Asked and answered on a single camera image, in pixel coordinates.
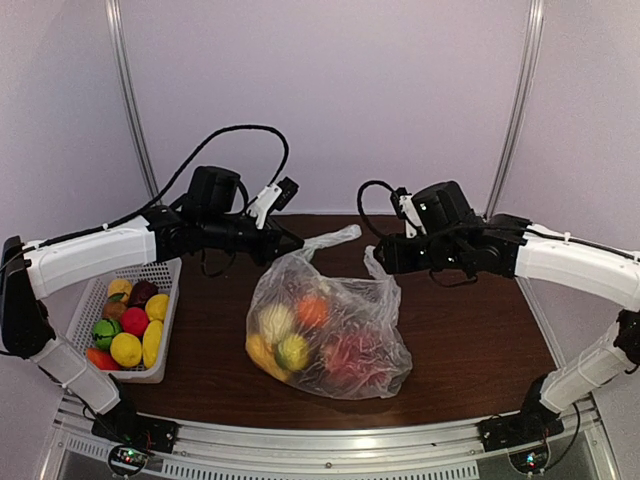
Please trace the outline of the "clear plastic bag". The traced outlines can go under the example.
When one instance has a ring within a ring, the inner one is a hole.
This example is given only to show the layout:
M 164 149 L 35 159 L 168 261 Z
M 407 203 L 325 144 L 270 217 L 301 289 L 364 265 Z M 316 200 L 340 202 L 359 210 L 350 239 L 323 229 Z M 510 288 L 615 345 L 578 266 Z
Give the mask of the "clear plastic bag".
M 398 330 L 401 288 L 374 258 L 373 247 L 366 247 L 362 257 L 369 274 L 367 278 L 328 277 L 312 263 L 316 252 L 354 241 L 361 235 L 361 228 L 351 224 L 305 240 L 301 249 L 275 260 L 254 289 L 246 317 L 246 339 L 250 334 L 260 334 L 258 313 L 269 304 L 282 303 L 295 315 L 293 330 L 287 336 L 301 335 L 309 344 L 307 367 L 297 372 L 287 370 L 289 379 L 282 382 L 299 391 L 332 400 L 392 398 L 399 393 L 413 368 L 411 353 Z M 323 327 L 307 328 L 299 323 L 297 305 L 305 296 L 323 297 L 328 301 L 329 317 Z M 379 338 L 379 356 L 386 367 L 386 380 L 347 390 L 327 382 L 321 347 L 332 336 L 351 333 L 370 333 Z

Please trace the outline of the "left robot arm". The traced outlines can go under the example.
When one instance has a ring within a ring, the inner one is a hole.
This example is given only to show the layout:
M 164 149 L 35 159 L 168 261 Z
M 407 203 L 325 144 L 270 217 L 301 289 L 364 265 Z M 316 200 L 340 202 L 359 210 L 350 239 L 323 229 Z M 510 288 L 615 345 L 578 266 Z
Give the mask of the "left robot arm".
M 137 442 L 144 424 L 133 401 L 112 375 L 92 365 L 54 329 L 44 301 L 103 274 L 186 254 L 244 253 L 263 266 L 301 246 L 301 239 L 269 218 L 294 198 L 298 184 L 290 178 L 272 182 L 233 212 L 235 196 L 244 189 L 239 174 L 202 166 L 194 171 L 188 191 L 171 205 L 145 207 L 121 224 L 62 240 L 7 239 L 1 257 L 4 354 L 36 364 L 121 443 Z

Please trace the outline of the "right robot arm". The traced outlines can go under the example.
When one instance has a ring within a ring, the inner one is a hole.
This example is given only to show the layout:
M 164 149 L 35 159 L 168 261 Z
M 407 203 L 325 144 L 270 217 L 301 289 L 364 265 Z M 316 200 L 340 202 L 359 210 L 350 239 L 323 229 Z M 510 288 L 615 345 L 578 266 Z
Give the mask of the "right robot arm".
M 530 442 L 574 402 L 639 366 L 639 254 L 558 232 L 527 218 L 474 211 L 460 185 L 444 181 L 416 193 L 379 180 L 390 196 L 401 233 L 375 230 L 375 257 L 392 275 L 426 272 L 432 279 L 451 271 L 460 285 L 482 274 L 543 285 L 576 303 L 570 319 L 593 307 L 611 314 L 587 322 L 602 334 L 585 342 L 556 370 L 535 380 L 512 430 Z

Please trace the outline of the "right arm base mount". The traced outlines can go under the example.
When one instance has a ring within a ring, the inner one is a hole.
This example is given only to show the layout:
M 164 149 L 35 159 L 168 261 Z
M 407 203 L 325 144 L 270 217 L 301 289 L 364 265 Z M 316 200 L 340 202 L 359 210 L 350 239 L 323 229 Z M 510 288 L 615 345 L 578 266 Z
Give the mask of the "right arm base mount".
M 492 416 L 476 424 L 486 452 L 510 449 L 524 444 L 541 442 L 564 432 L 560 414 L 541 403 L 543 375 L 529 387 L 521 408 L 516 413 Z

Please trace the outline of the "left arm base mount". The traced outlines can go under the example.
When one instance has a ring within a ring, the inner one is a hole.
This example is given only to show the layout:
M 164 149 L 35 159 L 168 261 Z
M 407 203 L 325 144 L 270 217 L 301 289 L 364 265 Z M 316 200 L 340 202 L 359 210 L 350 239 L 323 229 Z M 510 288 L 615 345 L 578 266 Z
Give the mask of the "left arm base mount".
M 112 374 L 108 377 L 117 388 L 118 403 L 107 413 L 94 416 L 92 434 L 145 452 L 172 453 L 178 424 L 140 414 L 124 386 Z

